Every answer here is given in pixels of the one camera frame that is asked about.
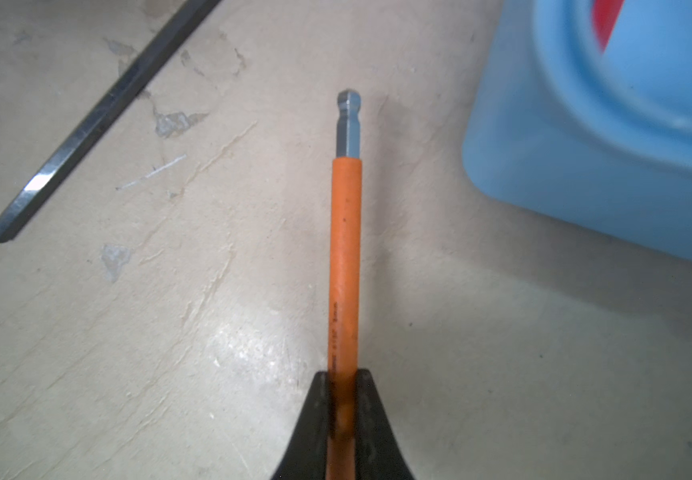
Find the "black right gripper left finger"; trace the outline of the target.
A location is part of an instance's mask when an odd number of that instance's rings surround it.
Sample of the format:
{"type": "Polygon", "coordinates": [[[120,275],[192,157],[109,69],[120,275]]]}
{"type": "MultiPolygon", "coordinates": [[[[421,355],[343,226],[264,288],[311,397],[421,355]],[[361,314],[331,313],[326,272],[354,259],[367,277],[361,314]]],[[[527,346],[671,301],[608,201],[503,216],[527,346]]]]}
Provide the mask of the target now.
{"type": "Polygon", "coordinates": [[[331,390],[327,371],[317,372],[282,459],[278,480],[325,480],[331,428],[331,390]]]}

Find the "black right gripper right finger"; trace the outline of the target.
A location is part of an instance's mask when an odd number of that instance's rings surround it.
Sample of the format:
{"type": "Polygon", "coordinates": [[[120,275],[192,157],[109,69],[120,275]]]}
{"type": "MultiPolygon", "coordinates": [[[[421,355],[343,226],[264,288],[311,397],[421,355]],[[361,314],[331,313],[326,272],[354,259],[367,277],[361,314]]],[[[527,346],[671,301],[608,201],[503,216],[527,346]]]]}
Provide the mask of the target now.
{"type": "Polygon", "coordinates": [[[414,480],[391,427],[372,373],[356,375],[357,480],[414,480]]]}

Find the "orange handled tool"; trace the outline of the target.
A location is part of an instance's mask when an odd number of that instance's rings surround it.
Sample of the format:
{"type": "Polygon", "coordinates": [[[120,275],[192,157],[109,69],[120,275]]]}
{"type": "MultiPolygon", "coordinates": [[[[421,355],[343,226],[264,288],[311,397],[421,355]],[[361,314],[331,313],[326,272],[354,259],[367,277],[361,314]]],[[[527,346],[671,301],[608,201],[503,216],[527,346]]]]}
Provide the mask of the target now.
{"type": "Polygon", "coordinates": [[[361,262],[361,97],[338,94],[336,158],[332,163],[328,373],[332,422],[328,479],[354,479],[361,262]]]}

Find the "light blue plastic tool box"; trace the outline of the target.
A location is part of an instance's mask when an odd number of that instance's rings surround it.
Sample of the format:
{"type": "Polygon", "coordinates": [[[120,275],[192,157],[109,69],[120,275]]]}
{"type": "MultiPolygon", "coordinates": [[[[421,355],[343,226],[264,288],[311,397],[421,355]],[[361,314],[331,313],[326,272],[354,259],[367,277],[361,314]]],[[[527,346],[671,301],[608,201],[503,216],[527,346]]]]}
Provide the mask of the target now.
{"type": "Polygon", "coordinates": [[[463,141],[495,199],[692,261],[692,1],[507,1],[463,141]]]}

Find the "black metal rod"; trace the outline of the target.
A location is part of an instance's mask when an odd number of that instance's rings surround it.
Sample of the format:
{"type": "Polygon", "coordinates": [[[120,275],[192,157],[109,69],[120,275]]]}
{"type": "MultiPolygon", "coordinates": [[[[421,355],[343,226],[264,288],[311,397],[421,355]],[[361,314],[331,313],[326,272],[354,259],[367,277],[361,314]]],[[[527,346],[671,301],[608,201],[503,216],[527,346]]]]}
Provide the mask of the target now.
{"type": "Polygon", "coordinates": [[[163,25],[115,83],[0,214],[0,244],[15,239],[174,53],[220,4],[188,0],[163,25]]]}

